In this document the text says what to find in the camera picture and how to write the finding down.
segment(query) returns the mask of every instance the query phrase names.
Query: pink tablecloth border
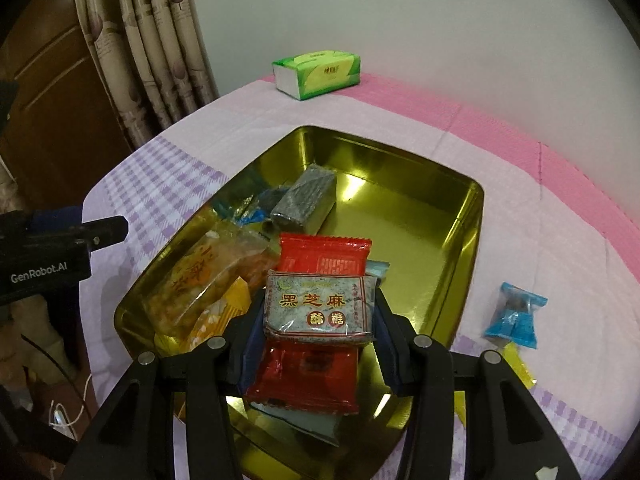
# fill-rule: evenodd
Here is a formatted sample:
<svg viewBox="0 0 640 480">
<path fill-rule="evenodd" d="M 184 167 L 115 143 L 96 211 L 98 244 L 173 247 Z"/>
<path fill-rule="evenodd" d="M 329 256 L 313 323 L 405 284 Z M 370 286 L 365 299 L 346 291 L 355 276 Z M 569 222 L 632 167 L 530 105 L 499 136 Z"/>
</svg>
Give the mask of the pink tablecloth border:
<svg viewBox="0 0 640 480">
<path fill-rule="evenodd" d="M 450 132 L 526 171 L 608 240 L 640 282 L 640 228 L 546 144 L 476 108 L 389 78 L 362 74 L 359 85 L 335 93 Z"/>
</svg>

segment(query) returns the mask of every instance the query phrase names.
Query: table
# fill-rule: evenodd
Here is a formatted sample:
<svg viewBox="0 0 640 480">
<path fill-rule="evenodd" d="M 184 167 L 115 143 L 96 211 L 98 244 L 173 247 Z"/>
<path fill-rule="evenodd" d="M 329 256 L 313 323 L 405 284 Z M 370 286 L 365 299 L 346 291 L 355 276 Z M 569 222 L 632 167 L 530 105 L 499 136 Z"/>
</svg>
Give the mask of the table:
<svg viewBox="0 0 640 480">
<path fill-rule="evenodd" d="M 129 220 L 123 244 L 92 256 L 80 285 L 98 403 L 130 364 L 114 310 L 178 228 L 230 177 L 302 124 L 385 142 L 477 180 L 485 192 L 476 269 L 452 349 L 479 354 L 506 281 L 549 298 L 538 350 L 521 357 L 532 390 L 583 479 L 602 476 L 640 418 L 640 230 L 549 147 L 480 110 L 373 75 L 298 102 L 259 80 L 166 130 L 114 168 L 84 201 L 83 221 Z M 399 448 L 376 475 L 392 478 Z M 463 475 L 456 421 L 452 478 Z M 177 478 L 187 478 L 175 424 Z"/>
</svg>

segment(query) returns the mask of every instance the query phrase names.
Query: brown wooden door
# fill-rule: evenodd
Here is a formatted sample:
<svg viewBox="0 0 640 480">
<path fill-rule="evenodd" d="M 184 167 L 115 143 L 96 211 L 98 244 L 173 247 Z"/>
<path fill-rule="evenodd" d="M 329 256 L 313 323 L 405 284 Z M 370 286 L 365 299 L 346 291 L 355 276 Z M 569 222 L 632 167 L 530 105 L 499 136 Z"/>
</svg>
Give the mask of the brown wooden door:
<svg viewBox="0 0 640 480">
<path fill-rule="evenodd" d="M 81 205 L 131 152 L 84 42 L 74 0 L 31 0 L 0 46 L 20 88 L 0 156 L 35 208 Z"/>
</svg>

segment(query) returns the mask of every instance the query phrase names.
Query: cable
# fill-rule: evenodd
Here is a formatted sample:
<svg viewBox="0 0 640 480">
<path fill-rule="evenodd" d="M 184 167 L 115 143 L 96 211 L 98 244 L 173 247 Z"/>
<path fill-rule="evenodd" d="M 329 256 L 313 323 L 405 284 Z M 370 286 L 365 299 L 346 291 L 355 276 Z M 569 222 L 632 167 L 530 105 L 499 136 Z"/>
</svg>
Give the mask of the cable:
<svg viewBox="0 0 640 480">
<path fill-rule="evenodd" d="M 82 398 L 82 395 L 80 394 L 80 391 L 78 390 L 78 388 L 76 387 L 74 382 L 71 380 L 71 378 L 68 376 L 68 374 L 62 369 L 62 366 L 60 366 L 58 364 L 58 362 L 53 357 L 51 357 L 49 355 L 49 353 L 44 348 L 42 348 L 37 343 L 34 343 L 27 336 L 25 336 L 24 334 L 20 334 L 20 337 L 22 339 L 24 339 L 27 343 L 29 343 L 31 346 L 33 346 L 38 352 L 40 352 L 42 355 L 44 355 L 44 357 L 46 357 L 49 361 L 51 361 L 53 363 L 53 365 L 59 370 L 59 372 L 63 375 L 63 377 L 67 380 L 67 382 L 69 384 L 71 384 L 71 387 L 76 392 L 76 395 L 78 396 L 78 399 L 80 399 L 80 401 L 82 402 L 82 406 L 86 410 L 86 416 L 89 417 L 89 420 L 92 420 L 91 413 L 89 412 L 89 407 L 86 405 L 86 401 Z"/>
<path fill-rule="evenodd" d="M 86 391 L 89 387 L 89 381 L 91 380 L 92 374 L 89 374 L 89 376 L 86 378 L 86 382 L 84 383 L 84 393 L 82 394 L 82 398 L 84 400 L 86 400 Z M 60 403 L 56 404 L 56 409 L 58 407 L 64 408 L 64 406 Z M 80 420 L 80 417 L 82 415 L 82 412 L 84 412 L 84 405 L 80 408 L 80 413 L 78 413 L 78 416 L 76 416 L 76 418 L 73 420 L 73 422 L 69 422 L 67 424 L 56 424 L 55 422 L 51 421 L 51 409 L 53 407 L 53 400 L 51 401 L 51 406 L 49 407 L 49 425 L 50 426 L 55 426 L 56 428 L 68 428 L 72 425 L 74 425 L 78 420 Z"/>
</svg>

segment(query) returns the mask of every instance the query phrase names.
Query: blue wrapped candy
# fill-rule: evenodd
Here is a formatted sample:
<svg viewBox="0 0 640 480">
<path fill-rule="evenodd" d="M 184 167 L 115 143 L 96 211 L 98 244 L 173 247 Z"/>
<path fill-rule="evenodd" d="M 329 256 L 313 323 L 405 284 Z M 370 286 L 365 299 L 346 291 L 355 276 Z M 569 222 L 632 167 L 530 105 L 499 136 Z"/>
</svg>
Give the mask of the blue wrapped candy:
<svg viewBox="0 0 640 480">
<path fill-rule="evenodd" d="M 497 314 L 484 335 L 501 337 L 529 348 L 538 348 L 533 313 L 545 306 L 546 302 L 547 299 L 542 296 L 522 290 L 511 283 L 503 283 L 500 287 Z"/>
</svg>

